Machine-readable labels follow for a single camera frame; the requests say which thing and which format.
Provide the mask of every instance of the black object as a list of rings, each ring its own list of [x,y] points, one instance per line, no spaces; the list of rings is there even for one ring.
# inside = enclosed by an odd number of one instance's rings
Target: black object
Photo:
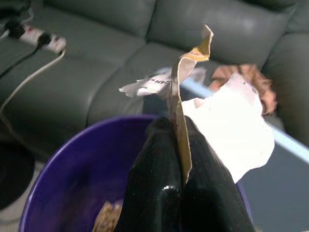
[[[19,17],[30,4],[31,0],[0,0],[0,19]]]
[[[4,25],[4,30],[9,31],[9,36],[14,39],[19,39],[24,33],[23,25],[17,20],[10,20]]]
[[[22,25],[13,22],[9,26],[12,26],[12,29],[11,29],[12,31],[10,30],[9,36],[12,36],[13,38],[19,38],[18,36],[22,32],[22,29],[20,28],[20,26],[22,27]],[[13,64],[11,64],[6,70],[4,70],[0,74],[0,79],[3,76],[5,76],[10,70],[12,70],[15,66],[17,66],[21,62],[25,61],[26,59],[28,59],[31,56],[33,56],[34,54],[36,54],[44,45],[48,45],[50,42],[51,42],[51,36],[47,33],[43,33],[38,38],[38,44],[37,44],[36,48],[32,52],[30,52],[29,54],[25,55],[24,57],[20,58],[19,60],[17,60]]]
[[[189,117],[186,117],[186,123],[192,170],[182,201],[184,231],[254,232],[229,170],[211,152]]]
[[[147,141],[129,172],[122,212],[114,231],[180,231],[181,192],[173,124],[162,117],[147,129]]]
[[[24,148],[0,145],[0,210],[17,200],[34,173],[34,158]]]

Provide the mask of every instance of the white cable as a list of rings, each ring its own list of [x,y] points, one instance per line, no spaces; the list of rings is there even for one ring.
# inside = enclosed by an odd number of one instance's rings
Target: white cable
[[[29,75],[22,83],[19,84],[19,86],[17,86],[16,89],[14,89],[14,91],[10,94],[10,96],[5,100],[5,102],[2,104],[1,108],[0,108],[0,115],[2,116],[3,114],[3,110],[5,108],[5,106],[10,102],[10,100],[15,96],[15,94],[22,88],[24,87],[29,81],[31,81],[35,76],[37,76],[38,74],[44,72],[46,69],[52,67],[54,64],[58,63],[65,55],[66,51],[64,50],[62,52],[62,54],[57,57],[56,59],[52,60],[51,62],[45,64],[43,67],[39,68],[37,71],[35,71],[34,73],[32,73],[31,75]]]
[[[22,21],[21,21],[22,24],[25,24],[25,23],[27,23],[27,22],[33,20],[33,18],[34,18],[34,12],[33,12],[33,10],[32,10],[31,8],[29,8],[28,13],[29,13],[29,18],[27,18],[27,19],[25,19],[25,20],[22,20]]]
[[[35,71],[33,74],[29,75],[22,83],[19,84],[19,86],[10,94],[10,96],[5,100],[5,102],[2,104],[1,108],[0,108],[0,119],[2,120],[2,122],[4,123],[4,125],[6,126],[6,128],[9,130],[10,134],[22,145],[24,145],[25,147],[28,147],[27,142],[21,137],[19,136],[19,134],[15,133],[11,122],[9,121],[9,119],[4,115],[3,111],[5,106],[10,102],[10,100],[15,96],[15,94],[23,87],[25,86],[26,83],[28,83],[29,81],[31,81],[36,75],[42,73],[43,71],[45,71],[46,69],[52,67],[54,64],[56,64],[57,62],[59,62],[65,55],[66,51],[62,51],[62,54],[57,57],[56,59],[52,60],[51,62],[45,64],[43,67],[41,67],[40,69],[38,69],[37,71]],[[37,149],[33,149],[32,151],[40,153],[39,150]]]
[[[7,37],[9,35],[9,30],[6,30],[1,36],[0,36],[0,40]]]

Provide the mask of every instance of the plug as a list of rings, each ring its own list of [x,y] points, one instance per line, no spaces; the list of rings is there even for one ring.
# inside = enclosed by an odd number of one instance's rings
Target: plug
[[[19,39],[26,31],[23,27],[23,25],[20,24],[17,20],[9,20],[4,25],[4,30],[9,31],[9,37]]]
[[[48,45],[52,41],[52,36],[48,33],[43,33],[38,38],[38,45],[37,48],[42,48],[45,45]]]

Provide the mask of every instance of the power strip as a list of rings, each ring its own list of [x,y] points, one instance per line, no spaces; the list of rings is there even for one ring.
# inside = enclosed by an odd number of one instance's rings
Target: power strip
[[[38,43],[38,38],[45,32],[43,30],[31,27],[29,25],[22,25],[25,32],[22,34],[19,39],[27,42],[29,44],[32,44],[34,46]],[[55,52],[59,54],[62,52],[67,45],[66,39],[59,37],[57,35],[51,34],[51,41],[48,45],[43,46],[44,49],[50,50],[52,52]]]

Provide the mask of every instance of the white paper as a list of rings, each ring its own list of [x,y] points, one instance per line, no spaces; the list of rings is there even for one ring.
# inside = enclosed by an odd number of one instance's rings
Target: white paper
[[[206,69],[195,68],[189,74],[189,78],[193,78],[196,82],[203,83],[205,80],[205,73]],[[166,97],[169,91],[170,79],[171,68],[162,68],[156,71],[156,75],[123,86],[119,91],[131,98],[144,97],[151,94],[158,94],[161,97]]]
[[[272,130],[261,116],[257,91],[238,73],[210,97],[183,102],[183,112],[205,136],[235,183],[269,160],[275,145]]]

